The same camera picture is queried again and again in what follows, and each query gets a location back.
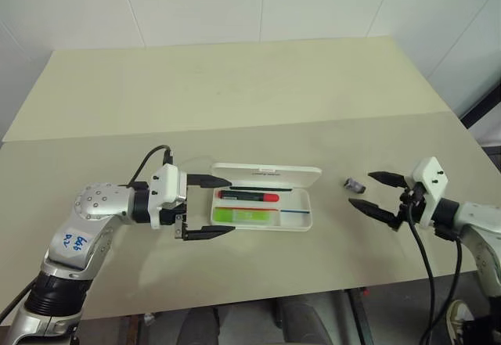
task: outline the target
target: wall tile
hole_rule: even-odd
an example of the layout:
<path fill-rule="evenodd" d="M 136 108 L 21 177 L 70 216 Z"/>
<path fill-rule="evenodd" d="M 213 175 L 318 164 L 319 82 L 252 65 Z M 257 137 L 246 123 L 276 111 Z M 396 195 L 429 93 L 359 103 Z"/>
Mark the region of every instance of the wall tile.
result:
<path fill-rule="evenodd" d="M 261 0 L 131 0 L 146 45 L 257 41 Z"/>
<path fill-rule="evenodd" d="M 40 56 L 30 62 L 26 60 L 9 65 L 2 62 L 3 59 L 0 58 L 0 63 L 2 63 L 0 69 L 0 141 L 44 70 L 48 59 L 49 56 Z M 49 114 L 40 114 L 40 119 L 36 121 L 43 121 L 44 117 L 49 116 Z"/>
<path fill-rule="evenodd" d="M 499 0 L 489 0 L 428 78 L 435 91 L 459 116 L 499 81 L 500 14 Z"/>
<path fill-rule="evenodd" d="M 262 40 L 365 36 L 381 0 L 264 0 Z"/>
<path fill-rule="evenodd" d="M 28 61 L 22 49 L 0 21 L 0 71 L 11 66 L 19 66 Z"/>
<path fill-rule="evenodd" d="M 142 46 L 127 0 L 0 0 L 0 19 L 32 58 L 53 49 Z"/>
<path fill-rule="evenodd" d="M 384 0 L 369 35 L 390 34 L 428 76 L 487 0 Z"/>

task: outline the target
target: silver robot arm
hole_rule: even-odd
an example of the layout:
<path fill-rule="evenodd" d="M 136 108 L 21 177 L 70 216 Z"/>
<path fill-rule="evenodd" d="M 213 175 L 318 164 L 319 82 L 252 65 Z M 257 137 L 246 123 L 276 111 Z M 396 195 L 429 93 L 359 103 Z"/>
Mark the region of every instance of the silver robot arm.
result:
<path fill-rule="evenodd" d="M 172 164 L 164 164 L 149 185 L 86 186 L 75 199 L 69 219 L 53 236 L 40 273 L 16 313 L 4 344 L 77 343 L 74 334 L 87 291 L 122 225 L 149 222 L 158 229 L 175 224 L 175 238 L 183 240 L 210 239 L 234 229 L 205 226 L 187 230 L 188 185 L 213 188 L 231 182 L 205 174 L 186 174 Z"/>
<path fill-rule="evenodd" d="M 487 297 L 501 297 L 501 209 L 475 203 L 459 205 L 452 228 L 472 253 Z"/>

